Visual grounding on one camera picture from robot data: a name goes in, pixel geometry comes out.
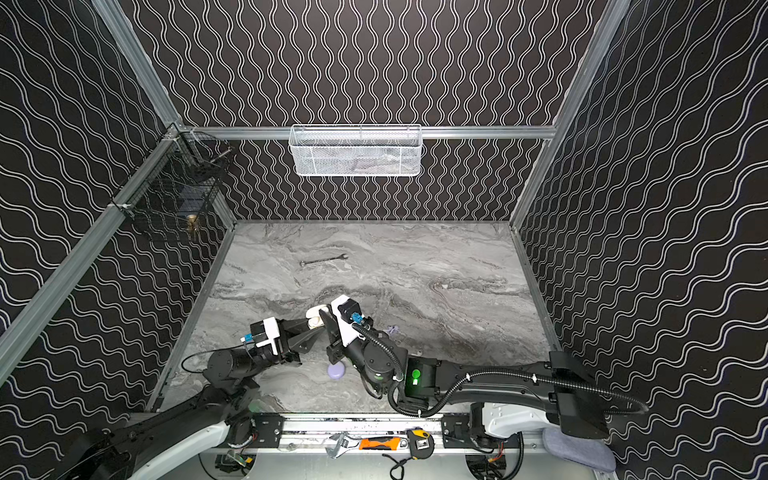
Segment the cream earbud charging case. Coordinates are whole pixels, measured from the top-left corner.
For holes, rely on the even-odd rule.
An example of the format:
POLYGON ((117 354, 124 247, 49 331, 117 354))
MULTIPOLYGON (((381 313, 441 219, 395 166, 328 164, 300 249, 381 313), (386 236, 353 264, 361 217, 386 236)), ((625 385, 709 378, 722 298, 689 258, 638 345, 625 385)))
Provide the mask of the cream earbud charging case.
POLYGON ((306 322, 310 330, 325 326, 325 317, 329 314, 327 305, 317 305, 306 312, 306 322))

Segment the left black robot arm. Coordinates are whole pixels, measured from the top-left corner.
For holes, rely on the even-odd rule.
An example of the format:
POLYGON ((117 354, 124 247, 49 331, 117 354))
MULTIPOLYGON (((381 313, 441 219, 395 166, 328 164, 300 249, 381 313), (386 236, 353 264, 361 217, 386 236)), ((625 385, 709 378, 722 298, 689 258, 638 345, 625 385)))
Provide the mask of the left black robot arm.
POLYGON ((227 441, 253 439, 248 406, 255 377, 274 365, 298 363, 323 321, 269 318, 253 323, 239 346, 207 352, 202 390, 161 413, 112 430, 91 430, 71 445, 53 479, 158 479, 189 458, 227 441))

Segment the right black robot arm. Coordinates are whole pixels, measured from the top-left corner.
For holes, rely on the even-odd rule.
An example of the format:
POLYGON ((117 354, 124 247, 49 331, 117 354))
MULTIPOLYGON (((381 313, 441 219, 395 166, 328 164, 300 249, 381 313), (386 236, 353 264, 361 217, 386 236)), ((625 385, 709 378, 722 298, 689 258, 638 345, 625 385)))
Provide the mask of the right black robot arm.
POLYGON ((322 306, 318 316, 329 335, 330 360, 348 359, 368 394, 404 416, 429 418, 459 403, 517 405, 543 412, 566 435, 605 439, 609 418, 649 412, 644 401, 597 386, 593 375, 562 351, 524 365, 459 364, 410 354, 375 329, 354 301, 337 309, 322 306))

